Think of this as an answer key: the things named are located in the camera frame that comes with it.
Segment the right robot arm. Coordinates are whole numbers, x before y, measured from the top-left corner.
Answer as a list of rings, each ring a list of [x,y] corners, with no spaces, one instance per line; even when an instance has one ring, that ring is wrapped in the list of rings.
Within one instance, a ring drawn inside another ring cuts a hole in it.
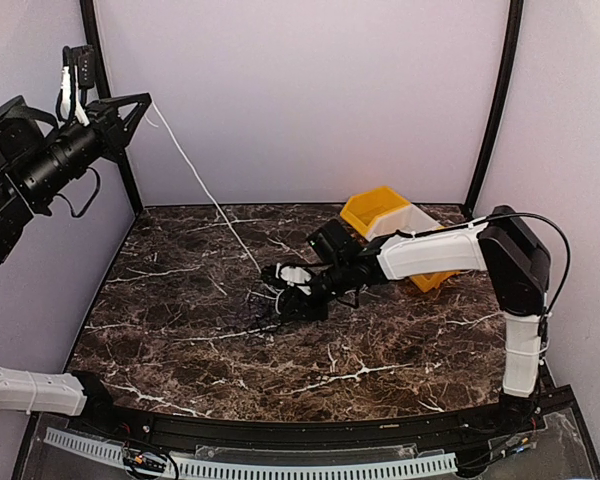
[[[550,286],[551,254],[528,225],[541,215],[507,205],[469,222],[415,232],[397,229],[361,244],[336,220],[309,236],[315,264],[279,263],[273,277],[284,287],[285,316],[325,317],[328,305],[363,287],[447,271],[487,273],[506,323],[502,391],[508,397],[490,413],[501,434],[529,416],[532,395],[548,347],[548,320],[563,288]]]

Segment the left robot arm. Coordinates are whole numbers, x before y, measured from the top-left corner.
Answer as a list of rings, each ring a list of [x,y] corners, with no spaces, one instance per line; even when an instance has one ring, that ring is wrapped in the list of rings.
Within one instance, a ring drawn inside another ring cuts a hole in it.
[[[0,107],[0,265],[37,215],[97,160],[120,162],[146,111],[149,94],[96,100],[78,119],[54,115],[17,96]],[[100,436],[121,427],[120,412],[90,372],[45,374],[0,367],[0,410],[82,417]]]

